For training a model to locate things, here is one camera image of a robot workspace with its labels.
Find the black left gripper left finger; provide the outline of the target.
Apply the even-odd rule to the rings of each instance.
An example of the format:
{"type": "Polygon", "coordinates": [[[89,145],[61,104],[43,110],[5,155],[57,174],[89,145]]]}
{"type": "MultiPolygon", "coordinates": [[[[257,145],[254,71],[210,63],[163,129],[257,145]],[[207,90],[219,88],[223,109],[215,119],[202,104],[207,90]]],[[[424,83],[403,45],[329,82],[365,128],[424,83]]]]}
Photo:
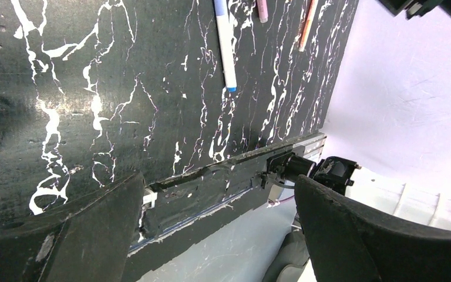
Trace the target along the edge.
{"type": "Polygon", "coordinates": [[[144,178],[0,228],[0,281],[120,281],[142,207],[144,178]]]}

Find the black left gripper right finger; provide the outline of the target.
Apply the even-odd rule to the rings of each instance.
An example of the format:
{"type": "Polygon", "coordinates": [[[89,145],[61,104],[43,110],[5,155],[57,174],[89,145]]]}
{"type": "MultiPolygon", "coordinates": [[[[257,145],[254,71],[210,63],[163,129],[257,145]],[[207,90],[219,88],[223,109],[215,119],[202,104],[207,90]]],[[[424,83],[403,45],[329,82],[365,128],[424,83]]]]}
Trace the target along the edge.
{"type": "Polygon", "coordinates": [[[318,281],[451,281],[451,231],[384,213],[300,175],[297,212],[318,281]]]}

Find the orange red pen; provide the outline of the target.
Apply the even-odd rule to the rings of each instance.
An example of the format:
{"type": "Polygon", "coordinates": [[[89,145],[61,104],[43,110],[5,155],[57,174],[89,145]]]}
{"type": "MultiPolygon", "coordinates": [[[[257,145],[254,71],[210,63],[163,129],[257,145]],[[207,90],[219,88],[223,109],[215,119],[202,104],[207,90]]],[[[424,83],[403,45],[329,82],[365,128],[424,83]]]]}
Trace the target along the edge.
{"type": "Polygon", "coordinates": [[[301,33],[298,51],[303,52],[306,48],[312,23],[315,18],[319,0],[311,0],[308,6],[307,16],[305,18],[304,28],[301,33]]]}

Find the pink translucent pen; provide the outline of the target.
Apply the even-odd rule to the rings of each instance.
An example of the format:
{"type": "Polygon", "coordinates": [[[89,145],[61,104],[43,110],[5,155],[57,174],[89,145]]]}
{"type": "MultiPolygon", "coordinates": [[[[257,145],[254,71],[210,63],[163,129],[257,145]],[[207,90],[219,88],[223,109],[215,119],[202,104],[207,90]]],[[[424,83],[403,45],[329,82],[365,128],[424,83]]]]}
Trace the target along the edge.
{"type": "Polygon", "coordinates": [[[268,22],[267,0],[256,0],[258,17],[262,24],[268,22]]]}

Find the light blue capped marker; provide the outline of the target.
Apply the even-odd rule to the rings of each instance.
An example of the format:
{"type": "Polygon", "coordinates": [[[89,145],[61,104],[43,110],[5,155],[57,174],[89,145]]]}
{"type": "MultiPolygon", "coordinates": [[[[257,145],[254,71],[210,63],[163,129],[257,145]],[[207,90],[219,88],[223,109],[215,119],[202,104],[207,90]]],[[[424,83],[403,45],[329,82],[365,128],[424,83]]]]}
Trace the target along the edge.
{"type": "Polygon", "coordinates": [[[214,0],[214,9],[225,87],[229,92],[235,92],[237,88],[237,79],[232,46],[233,30],[228,17],[227,1],[214,0]]]}

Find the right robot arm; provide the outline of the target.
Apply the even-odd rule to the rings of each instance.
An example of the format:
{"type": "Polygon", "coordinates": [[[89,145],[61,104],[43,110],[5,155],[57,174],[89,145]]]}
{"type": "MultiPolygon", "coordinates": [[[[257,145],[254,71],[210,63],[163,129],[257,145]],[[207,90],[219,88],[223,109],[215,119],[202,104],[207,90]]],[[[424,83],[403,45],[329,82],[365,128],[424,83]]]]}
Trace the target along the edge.
{"type": "Polygon", "coordinates": [[[347,196],[451,230],[451,17],[361,1],[323,129],[326,155],[363,165],[347,196]]]}

